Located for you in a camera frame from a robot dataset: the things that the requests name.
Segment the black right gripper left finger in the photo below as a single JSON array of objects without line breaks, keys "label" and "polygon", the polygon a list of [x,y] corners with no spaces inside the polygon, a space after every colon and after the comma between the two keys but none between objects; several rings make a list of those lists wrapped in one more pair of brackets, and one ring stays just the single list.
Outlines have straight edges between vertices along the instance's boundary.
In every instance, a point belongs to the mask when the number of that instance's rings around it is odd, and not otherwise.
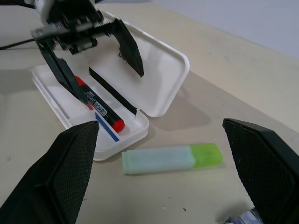
[{"label": "black right gripper left finger", "polygon": [[75,224],[88,186],[99,124],[61,132],[0,207],[0,224]]}]

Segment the black strip in case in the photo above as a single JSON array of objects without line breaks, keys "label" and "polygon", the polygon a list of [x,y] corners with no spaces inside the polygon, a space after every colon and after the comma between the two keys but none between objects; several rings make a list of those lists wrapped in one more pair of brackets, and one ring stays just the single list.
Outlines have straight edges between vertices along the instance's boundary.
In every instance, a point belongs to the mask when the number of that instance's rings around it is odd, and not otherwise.
[{"label": "black strip in case", "polygon": [[128,102],[113,86],[111,86],[104,78],[89,67],[89,74],[93,77],[105,90],[107,90],[116,100],[118,100],[133,115],[137,114],[137,108]]}]

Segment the white plastic pencil case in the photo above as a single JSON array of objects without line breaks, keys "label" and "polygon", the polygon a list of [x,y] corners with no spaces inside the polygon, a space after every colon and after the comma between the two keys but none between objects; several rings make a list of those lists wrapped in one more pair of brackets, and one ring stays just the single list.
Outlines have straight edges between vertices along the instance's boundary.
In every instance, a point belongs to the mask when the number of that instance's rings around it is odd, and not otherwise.
[{"label": "white plastic pencil case", "polygon": [[[77,55],[58,50],[72,72],[80,77],[125,122],[125,128],[115,142],[100,124],[95,161],[103,161],[143,139],[148,134],[149,117],[163,116],[186,78],[190,64],[181,52],[127,23],[143,62],[144,76],[140,77],[119,56],[119,44],[114,37],[102,36],[98,45]],[[89,67],[113,86],[137,108],[133,115],[91,75]]]}]

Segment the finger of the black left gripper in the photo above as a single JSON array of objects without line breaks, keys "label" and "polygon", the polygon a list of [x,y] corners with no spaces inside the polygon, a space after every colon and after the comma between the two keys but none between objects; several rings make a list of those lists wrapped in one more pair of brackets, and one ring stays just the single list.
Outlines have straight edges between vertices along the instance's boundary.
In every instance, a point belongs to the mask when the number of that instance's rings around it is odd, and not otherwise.
[{"label": "finger of the black left gripper", "polygon": [[53,40],[45,40],[37,41],[36,43],[56,80],[75,98],[82,103],[86,103],[86,96],[67,62],[62,58],[58,58],[54,53],[55,42]]},{"label": "finger of the black left gripper", "polygon": [[114,36],[120,45],[119,56],[125,60],[140,77],[143,77],[143,62],[136,41],[122,20],[115,19],[114,25]]}]

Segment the blue flat strip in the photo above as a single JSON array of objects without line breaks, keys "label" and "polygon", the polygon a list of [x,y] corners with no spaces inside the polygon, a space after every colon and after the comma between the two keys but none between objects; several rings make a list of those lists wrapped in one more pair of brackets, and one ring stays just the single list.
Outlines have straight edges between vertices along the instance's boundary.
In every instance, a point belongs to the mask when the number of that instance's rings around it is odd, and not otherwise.
[{"label": "blue flat strip", "polygon": [[110,137],[115,141],[118,142],[120,139],[119,137],[112,131],[109,125],[106,124],[106,122],[97,114],[95,113],[95,118],[98,120],[98,122],[104,127],[106,132],[110,135]]}]

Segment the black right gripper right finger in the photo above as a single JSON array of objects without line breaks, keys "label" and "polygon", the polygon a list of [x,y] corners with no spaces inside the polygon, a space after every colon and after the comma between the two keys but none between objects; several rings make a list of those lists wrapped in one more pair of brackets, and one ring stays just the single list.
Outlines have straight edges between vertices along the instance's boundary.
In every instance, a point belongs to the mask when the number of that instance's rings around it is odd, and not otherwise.
[{"label": "black right gripper right finger", "polygon": [[224,119],[238,176],[263,224],[299,224],[299,155],[273,130]]}]

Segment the green highlighter with clear cap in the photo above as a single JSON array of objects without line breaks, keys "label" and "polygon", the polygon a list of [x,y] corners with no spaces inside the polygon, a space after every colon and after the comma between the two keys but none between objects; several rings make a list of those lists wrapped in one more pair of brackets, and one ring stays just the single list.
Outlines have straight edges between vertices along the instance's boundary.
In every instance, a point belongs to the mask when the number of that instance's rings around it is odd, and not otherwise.
[{"label": "green highlighter with clear cap", "polygon": [[218,166],[223,156],[214,143],[147,148],[122,152],[122,171],[137,175]]}]

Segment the red whiteboard marker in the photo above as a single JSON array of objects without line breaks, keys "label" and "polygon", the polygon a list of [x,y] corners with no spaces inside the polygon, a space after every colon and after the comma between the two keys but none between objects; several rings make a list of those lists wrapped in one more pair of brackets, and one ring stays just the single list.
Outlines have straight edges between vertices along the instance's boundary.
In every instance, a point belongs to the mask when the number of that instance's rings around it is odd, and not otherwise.
[{"label": "red whiteboard marker", "polygon": [[80,77],[75,76],[77,83],[83,90],[89,104],[98,114],[117,132],[120,133],[125,128],[125,122],[108,106]]}]

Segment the purple printed packet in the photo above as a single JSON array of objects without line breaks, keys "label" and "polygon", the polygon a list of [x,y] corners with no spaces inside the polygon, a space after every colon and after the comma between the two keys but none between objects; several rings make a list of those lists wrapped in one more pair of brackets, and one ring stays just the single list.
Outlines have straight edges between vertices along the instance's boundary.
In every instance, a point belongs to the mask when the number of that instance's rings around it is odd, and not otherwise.
[{"label": "purple printed packet", "polygon": [[228,217],[223,224],[263,224],[263,222],[257,210],[253,208],[236,218]]}]

